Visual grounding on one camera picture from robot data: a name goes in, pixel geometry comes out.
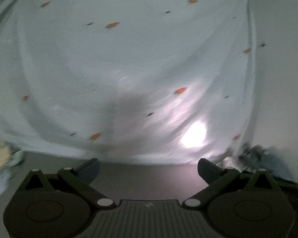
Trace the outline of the blue denim jeans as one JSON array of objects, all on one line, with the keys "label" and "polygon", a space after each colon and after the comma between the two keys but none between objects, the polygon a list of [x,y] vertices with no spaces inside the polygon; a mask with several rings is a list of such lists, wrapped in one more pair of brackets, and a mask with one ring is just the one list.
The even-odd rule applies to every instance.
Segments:
[{"label": "blue denim jeans", "polygon": [[224,157],[217,163],[220,168],[232,167],[240,172],[255,173],[259,169],[267,170],[273,177],[294,182],[295,178],[287,163],[272,148],[260,145],[251,147],[247,142],[242,145],[240,152],[234,155],[231,149],[225,152]]}]

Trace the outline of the light blue garment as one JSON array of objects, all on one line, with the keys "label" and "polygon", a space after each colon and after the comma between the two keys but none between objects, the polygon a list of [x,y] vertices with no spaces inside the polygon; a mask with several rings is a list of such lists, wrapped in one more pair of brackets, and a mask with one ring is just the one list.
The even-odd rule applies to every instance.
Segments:
[{"label": "light blue garment", "polygon": [[22,168],[25,161],[24,151],[15,151],[12,158],[0,170],[0,196],[7,190],[8,183]]}]

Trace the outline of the white carrot-print storage bag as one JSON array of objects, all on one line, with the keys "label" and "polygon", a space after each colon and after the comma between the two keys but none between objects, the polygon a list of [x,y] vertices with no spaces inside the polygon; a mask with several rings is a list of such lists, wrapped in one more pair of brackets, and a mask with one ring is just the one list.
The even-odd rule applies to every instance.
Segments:
[{"label": "white carrot-print storage bag", "polygon": [[0,0],[0,140],[125,164],[239,154],[298,0]]}]

